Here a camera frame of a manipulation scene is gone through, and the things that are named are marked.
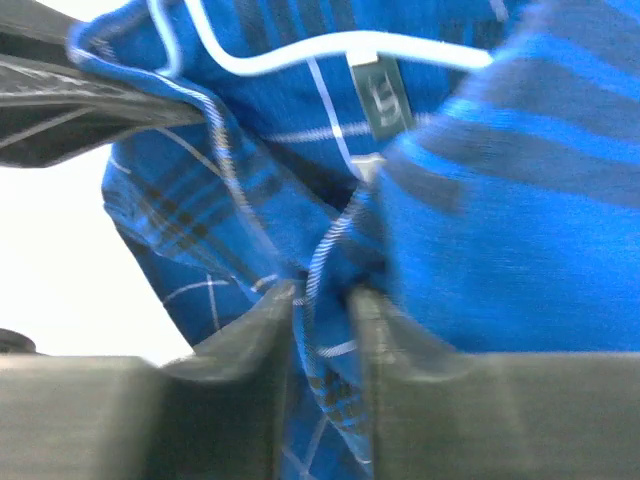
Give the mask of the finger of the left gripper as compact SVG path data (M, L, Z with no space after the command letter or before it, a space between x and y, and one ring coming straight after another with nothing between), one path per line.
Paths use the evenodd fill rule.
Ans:
M68 59L73 18L36 1L1 4L1 164L47 168L139 131L199 124L189 104L91 74Z

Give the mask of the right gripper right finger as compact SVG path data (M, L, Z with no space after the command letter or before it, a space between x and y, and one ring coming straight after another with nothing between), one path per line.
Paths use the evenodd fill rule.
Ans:
M376 291L349 298L378 479L635 479L639 358L464 354Z

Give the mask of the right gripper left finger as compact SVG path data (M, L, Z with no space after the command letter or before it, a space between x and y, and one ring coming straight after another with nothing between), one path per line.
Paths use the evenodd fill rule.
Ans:
M1 358L5 479L274 479L292 340L289 283L188 357Z

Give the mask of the blue plaid shirt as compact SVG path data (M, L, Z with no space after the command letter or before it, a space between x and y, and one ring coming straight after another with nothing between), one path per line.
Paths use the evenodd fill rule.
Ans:
M205 1L252 57L371 30L486 50L465 72L381 56L255 77L213 62L185 3L75 28L81 69L198 108L117 142L105 208L191 345L296 287L284 479L373 473L347 297L360 283L468 352L639 347L635 1Z

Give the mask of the light blue wire hanger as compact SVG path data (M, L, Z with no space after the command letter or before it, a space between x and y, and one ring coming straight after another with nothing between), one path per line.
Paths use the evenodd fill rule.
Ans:
M223 70L240 77L280 71L316 58L344 56L351 66L376 62L381 56L475 71L493 61L486 50L396 33L361 30L323 34L252 57L234 57L215 36L201 1L185 3L188 17L204 50Z

